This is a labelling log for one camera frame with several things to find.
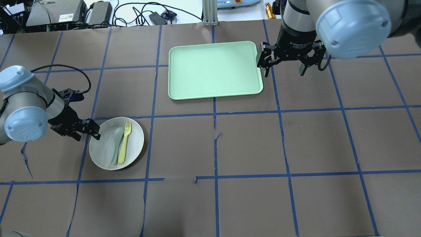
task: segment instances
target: fork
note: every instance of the fork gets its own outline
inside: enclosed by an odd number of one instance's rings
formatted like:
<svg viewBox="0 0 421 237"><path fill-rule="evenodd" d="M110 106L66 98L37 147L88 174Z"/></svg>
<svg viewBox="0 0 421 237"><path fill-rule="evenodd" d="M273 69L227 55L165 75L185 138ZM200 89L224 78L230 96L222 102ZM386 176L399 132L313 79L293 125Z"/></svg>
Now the fork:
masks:
<svg viewBox="0 0 421 237"><path fill-rule="evenodd" d="M131 122L127 121L124 127L123 143L121 144L120 154L118 155L118 163L123 164L126 159L127 138L131 133Z"/></svg>

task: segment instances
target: white label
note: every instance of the white label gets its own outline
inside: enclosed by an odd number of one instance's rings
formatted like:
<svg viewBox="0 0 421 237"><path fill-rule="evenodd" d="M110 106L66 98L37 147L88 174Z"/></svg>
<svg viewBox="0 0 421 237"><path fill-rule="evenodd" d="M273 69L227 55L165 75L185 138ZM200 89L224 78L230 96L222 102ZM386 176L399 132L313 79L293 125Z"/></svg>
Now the white label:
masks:
<svg viewBox="0 0 421 237"><path fill-rule="evenodd" d="M71 22L73 20L73 14L60 15L59 22Z"/></svg>

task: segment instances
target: round plate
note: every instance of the round plate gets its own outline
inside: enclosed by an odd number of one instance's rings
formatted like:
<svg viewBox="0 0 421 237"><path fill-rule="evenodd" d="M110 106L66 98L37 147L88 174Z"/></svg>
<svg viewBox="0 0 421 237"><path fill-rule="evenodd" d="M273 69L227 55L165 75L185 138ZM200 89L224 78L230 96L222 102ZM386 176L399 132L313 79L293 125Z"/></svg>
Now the round plate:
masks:
<svg viewBox="0 0 421 237"><path fill-rule="evenodd" d="M127 139L126 160L123 164L117 162L116 165L112 165L111 160L115 149L114 131L118 127L124 128L126 121L132 123L132 132ZM104 170L122 169L135 161L142 151L144 142L143 130L140 125L131 118L112 118L100 125L99 134L101 134L99 140L91 138L91 141L89 142L89 155L91 156L92 161Z"/></svg>

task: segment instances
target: fork handle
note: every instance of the fork handle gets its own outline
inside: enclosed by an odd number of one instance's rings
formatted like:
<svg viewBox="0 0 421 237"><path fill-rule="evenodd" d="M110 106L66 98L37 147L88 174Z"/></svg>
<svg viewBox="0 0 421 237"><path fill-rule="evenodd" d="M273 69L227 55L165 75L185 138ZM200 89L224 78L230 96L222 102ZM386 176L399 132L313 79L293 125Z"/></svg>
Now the fork handle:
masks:
<svg viewBox="0 0 421 237"><path fill-rule="evenodd" d="M123 164L126 159L127 137L124 135L123 143L121 144L120 154L118 155L118 163Z"/></svg>

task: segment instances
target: green tray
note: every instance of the green tray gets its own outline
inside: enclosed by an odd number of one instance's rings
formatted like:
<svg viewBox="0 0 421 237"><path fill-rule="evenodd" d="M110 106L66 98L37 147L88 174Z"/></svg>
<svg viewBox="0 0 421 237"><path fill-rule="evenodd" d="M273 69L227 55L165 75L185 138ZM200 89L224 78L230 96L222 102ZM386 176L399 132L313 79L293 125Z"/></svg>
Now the green tray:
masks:
<svg viewBox="0 0 421 237"><path fill-rule="evenodd" d="M263 89L251 41L178 46L170 50L168 95L173 100L258 94Z"/></svg>

